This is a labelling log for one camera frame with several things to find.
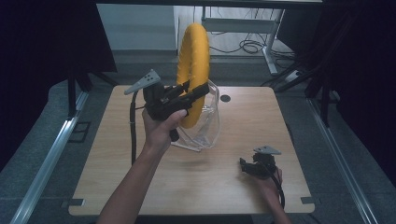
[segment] wooden table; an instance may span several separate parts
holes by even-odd
[[[131,166],[129,105],[131,96],[117,86],[92,145],[73,199],[74,216],[98,215]],[[311,213],[302,203],[311,197],[303,171],[279,110],[274,92],[266,87],[219,87],[220,135],[216,145],[201,152],[171,146],[149,187],[140,215],[225,215],[266,213],[255,183],[241,172],[239,158],[252,162],[253,148],[271,146],[282,152],[276,165],[283,170],[288,213]],[[144,104],[142,94],[137,105]],[[143,120],[136,113],[137,154],[144,144]]]

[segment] metal rail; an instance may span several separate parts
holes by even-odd
[[[341,176],[344,178],[346,182],[346,186],[349,189],[349,192],[355,201],[356,206],[358,207],[359,212],[361,213],[361,217],[364,220],[364,223],[378,223],[373,209],[367,200],[361,186],[359,185],[358,181],[355,179],[355,176],[352,174],[352,171],[349,169],[347,165],[347,161],[344,158],[344,155],[337,145],[334,137],[332,136],[332,132],[326,125],[323,123],[322,119],[320,118],[318,106],[313,102],[312,99],[307,99],[307,103],[311,109],[312,114],[315,117],[315,121],[317,122],[320,132],[322,133],[325,141],[329,147],[330,152],[334,158],[335,164],[337,165]]]
[[[77,101],[77,113],[76,115],[64,122],[64,126],[58,133],[51,149],[49,150],[49,154],[47,155],[46,159],[44,159],[43,164],[41,165],[40,169],[38,170],[35,179],[33,180],[31,186],[29,187],[26,195],[24,196],[20,207],[18,208],[17,212],[12,218],[11,223],[27,223],[32,215],[33,210],[40,198],[44,188],[46,187],[50,176],[55,168],[56,163],[58,162],[59,158],[61,157],[62,152],[64,151],[64,146],[67,143],[67,140],[70,137],[70,134],[73,132],[74,127],[78,121],[80,116],[80,112],[87,101],[88,93],[82,92]]]

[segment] black curtain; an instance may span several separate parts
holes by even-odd
[[[396,186],[396,2],[366,1],[332,64],[337,108]]]
[[[1,168],[40,116],[51,86],[70,73],[106,71],[117,70],[93,1],[0,1]]]

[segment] clear plastic bag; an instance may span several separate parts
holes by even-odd
[[[216,144],[220,131],[219,120],[219,89],[208,81],[209,93],[205,97],[205,104],[197,123],[189,129],[178,127],[180,138],[172,145],[184,147],[193,151],[211,148]]]

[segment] yellow ring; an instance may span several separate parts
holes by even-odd
[[[209,80],[209,40],[206,29],[199,23],[187,27],[181,43],[177,65],[177,84],[190,80],[189,91]],[[197,99],[189,115],[180,122],[183,128],[193,127],[201,116],[205,97]]]

